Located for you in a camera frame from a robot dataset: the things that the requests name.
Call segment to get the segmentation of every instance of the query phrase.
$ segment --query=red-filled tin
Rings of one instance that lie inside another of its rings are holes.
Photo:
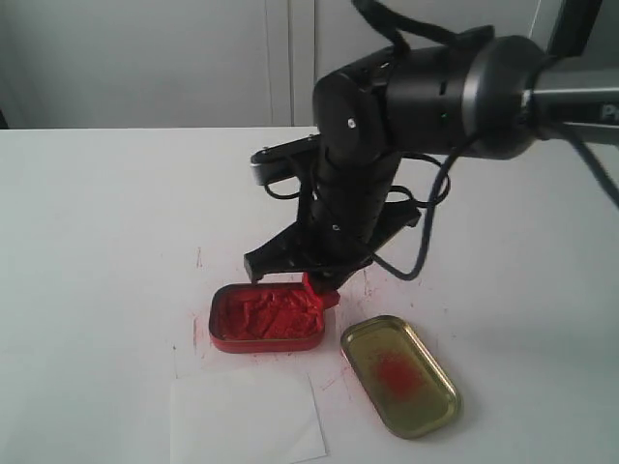
[[[213,297],[209,332],[227,353],[304,351],[325,333],[323,311],[339,293],[316,295],[304,283],[232,284]]]

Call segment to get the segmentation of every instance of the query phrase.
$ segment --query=white table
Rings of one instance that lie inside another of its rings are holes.
[[[210,345],[213,293],[247,281],[243,253],[294,218],[249,156],[308,133],[0,133],[0,462],[166,463],[170,382],[262,363],[309,374],[316,462],[619,462],[619,213],[562,142],[459,161],[421,278],[358,273],[318,349]],[[616,149],[596,151],[619,178]],[[423,197],[432,174],[398,178]],[[408,268],[418,235],[383,255]],[[414,442],[382,425],[339,353],[344,328],[381,313],[451,374],[457,423]]]

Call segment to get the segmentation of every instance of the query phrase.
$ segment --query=gold tin lid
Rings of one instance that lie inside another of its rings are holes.
[[[417,438],[457,415],[456,387],[401,319],[378,316],[351,326],[341,336],[341,349],[395,435]]]

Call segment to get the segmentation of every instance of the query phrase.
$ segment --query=red powder spill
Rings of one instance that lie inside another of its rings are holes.
[[[378,356],[375,375],[398,401],[410,398],[426,382],[410,360],[396,352]]]
[[[322,331],[322,305],[305,290],[248,290],[228,295],[220,331],[228,340],[307,338]]]

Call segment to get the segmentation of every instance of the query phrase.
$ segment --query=open metal tin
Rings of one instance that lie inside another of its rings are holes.
[[[316,295],[306,279],[226,285],[213,297],[209,333],[227,353],[309,350],[324,337],[323,311],[338,302],[338,292]]]
[[[417,438],[456,417],[456,387],[401,319],[378,316],[351,326],[341,336],[341,349],[395,435]]]

